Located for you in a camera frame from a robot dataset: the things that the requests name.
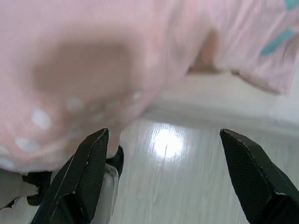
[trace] pink dress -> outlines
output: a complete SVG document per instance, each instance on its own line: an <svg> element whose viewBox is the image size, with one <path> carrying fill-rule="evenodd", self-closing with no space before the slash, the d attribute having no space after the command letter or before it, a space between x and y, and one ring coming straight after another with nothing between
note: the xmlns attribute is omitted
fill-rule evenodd
<svg viewBox="0 0 299 224"><path fill-rule="evenodd" d="M60 168L103 127L112 156L121 130L202 49L217 68L286 93L299 61L298 1L268 2L1 1L0 168Z"/></svg>

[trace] pink fabric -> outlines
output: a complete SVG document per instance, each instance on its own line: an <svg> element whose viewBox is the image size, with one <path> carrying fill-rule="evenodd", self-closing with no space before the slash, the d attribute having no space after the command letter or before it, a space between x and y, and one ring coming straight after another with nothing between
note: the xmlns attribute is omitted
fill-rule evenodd
<svg viewBox="0 0 299 224"><path fill-rule="evenodd" d="M121 130L187 73L211 33L218 68L286 92L298 35L269 57L260 51L283 29L298 30L299 11L272 2L1 1L0 168L59 168L103 127L115 148Z"/></svg>

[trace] teal stripe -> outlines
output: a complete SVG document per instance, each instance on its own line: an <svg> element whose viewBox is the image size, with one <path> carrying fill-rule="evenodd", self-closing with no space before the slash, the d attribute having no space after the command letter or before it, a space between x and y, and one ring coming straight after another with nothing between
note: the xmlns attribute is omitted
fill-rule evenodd
<svg viewBox="0 0 299 224"><path fill-rule="evenodd" d="M275 51L282 43L290 40L295 35L294 31L287 29L281 35L275 38L270 44L268 44L262 51L261 56L268 56Z"/></svg>
<svg viewBox="0 0 299 224"><path fill-rule="evenodd" d="M285 0L285 7L287 10L291 11L297 6L299 6L299 0Z"/></svg>

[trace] glossy floor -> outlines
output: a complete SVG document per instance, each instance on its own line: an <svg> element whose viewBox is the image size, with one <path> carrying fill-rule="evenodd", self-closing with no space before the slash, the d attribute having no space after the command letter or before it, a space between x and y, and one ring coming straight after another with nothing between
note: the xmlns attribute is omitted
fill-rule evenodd
<svg viewBox="0 0 299 224"><path fill-rule="evenodd" d="M262 145L299 188L299 148L242 134ZM125 166L111 224L248 223L229 178L219 128L140 120L123 133L122 145ZM0 223L17 224L1 213Z"/></svg>

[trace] pink clothing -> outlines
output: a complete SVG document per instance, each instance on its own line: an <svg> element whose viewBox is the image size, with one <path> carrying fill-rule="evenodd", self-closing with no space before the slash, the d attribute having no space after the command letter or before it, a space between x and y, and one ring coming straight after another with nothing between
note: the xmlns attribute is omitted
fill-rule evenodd
<svg viewBox="0 0 299 224"><path fill-rule="evenodd" d="M1 1L0 168L59 168L103 127L116 148L121 130L187 73L211 33L216 67L287 92L299 61L299 8L271 4ZM285 30L288 38L271 44Z"/></svg>

